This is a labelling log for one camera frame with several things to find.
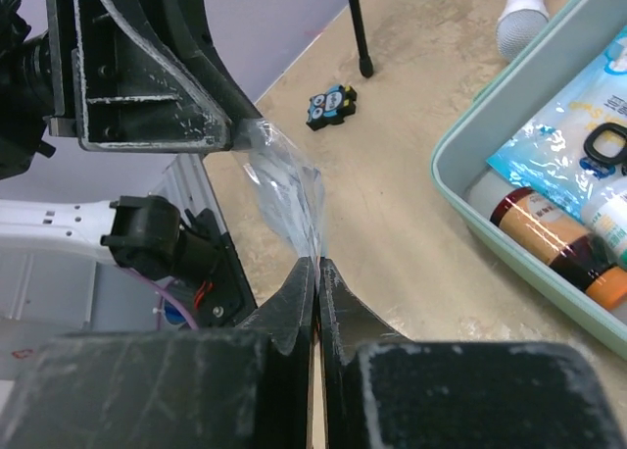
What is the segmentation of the mint green medicine case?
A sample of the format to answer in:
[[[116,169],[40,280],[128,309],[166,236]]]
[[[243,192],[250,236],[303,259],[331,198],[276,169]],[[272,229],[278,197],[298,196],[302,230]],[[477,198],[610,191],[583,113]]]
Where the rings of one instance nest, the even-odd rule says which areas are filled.
[[[436,186],[521,277],[626,353],[626,0],[571,0],[437,145]]]

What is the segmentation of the clear bottle green label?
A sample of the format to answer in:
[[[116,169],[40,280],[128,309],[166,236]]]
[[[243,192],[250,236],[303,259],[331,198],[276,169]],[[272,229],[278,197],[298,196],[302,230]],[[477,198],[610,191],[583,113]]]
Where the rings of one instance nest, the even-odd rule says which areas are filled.
[[[584,225],[600,238],[617,264],[626,269],[626,177],[598,189],[583,206]]]

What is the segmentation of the blue plaster packet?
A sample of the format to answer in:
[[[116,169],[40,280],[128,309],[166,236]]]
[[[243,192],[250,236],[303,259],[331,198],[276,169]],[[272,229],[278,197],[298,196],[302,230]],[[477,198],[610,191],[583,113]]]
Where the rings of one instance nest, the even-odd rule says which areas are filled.
[[[574,217],[603,186],[606,177],[585,162],[584,141],[603,123],[626,125],[626,30],[566,84],[488,159],[498,175],[530,187]]]

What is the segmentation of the black handled scissors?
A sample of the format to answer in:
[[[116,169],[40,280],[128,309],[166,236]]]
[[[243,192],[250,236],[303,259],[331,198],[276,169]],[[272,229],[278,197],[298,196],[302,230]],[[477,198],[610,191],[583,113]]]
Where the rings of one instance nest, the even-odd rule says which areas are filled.
[[[603,123],[594,128],[584,141],[585,162],[601,177],[626,175],[626,126]]]

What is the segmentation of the brown medicine bottle orange cap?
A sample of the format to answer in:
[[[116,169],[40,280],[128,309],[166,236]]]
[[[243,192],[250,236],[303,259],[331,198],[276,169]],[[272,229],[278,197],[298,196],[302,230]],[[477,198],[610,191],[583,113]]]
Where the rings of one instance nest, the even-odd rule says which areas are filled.
[[[512,190],[490,222],[606,310],[626,302],[626,272],[603,242],[542,194],[529,187]]]

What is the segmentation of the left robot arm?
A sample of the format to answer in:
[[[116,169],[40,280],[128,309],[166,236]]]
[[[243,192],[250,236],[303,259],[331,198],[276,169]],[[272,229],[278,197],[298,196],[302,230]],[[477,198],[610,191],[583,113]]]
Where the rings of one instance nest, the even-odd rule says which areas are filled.
[[[204,0],[1,0],[1,176],[87,151],[233,149],[259,111],[222,62]],[[89,257],[158,280],[201,280],[219,258],[161,196],[91,204],[5,201],[1,241]]]

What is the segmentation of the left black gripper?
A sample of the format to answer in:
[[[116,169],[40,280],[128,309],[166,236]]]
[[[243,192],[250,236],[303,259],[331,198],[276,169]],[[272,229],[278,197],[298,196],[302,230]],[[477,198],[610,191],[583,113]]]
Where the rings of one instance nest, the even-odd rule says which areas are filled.
[[[87,151],[246,150],[245,123],[261,116],[204,0],[1,0],[5,178],[53,156],[53,136]]]

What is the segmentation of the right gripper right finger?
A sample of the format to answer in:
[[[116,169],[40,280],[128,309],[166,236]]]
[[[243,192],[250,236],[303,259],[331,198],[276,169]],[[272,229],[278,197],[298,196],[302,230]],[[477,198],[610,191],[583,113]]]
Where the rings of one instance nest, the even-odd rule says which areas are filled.
[[[573,348],[413,341],[320,264],[318,332],[330,448],[622,448],[603,388]]]

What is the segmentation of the small clear plaster bag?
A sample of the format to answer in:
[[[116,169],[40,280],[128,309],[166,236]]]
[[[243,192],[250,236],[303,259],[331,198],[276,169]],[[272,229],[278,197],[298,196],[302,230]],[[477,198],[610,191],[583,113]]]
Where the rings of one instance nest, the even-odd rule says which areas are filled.
[[[319,271],[325,252],[325,193],[320,170],[266,119],[240,123],[234,141],[234,151],[252,182],[265,223]]]

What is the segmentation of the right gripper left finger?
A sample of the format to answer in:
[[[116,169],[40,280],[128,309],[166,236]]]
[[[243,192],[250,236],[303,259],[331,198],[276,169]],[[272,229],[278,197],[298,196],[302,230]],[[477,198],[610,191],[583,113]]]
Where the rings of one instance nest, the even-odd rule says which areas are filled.
[[[69,334],[16,381],[5,448],[308,448],[314,266],[241,324]]]

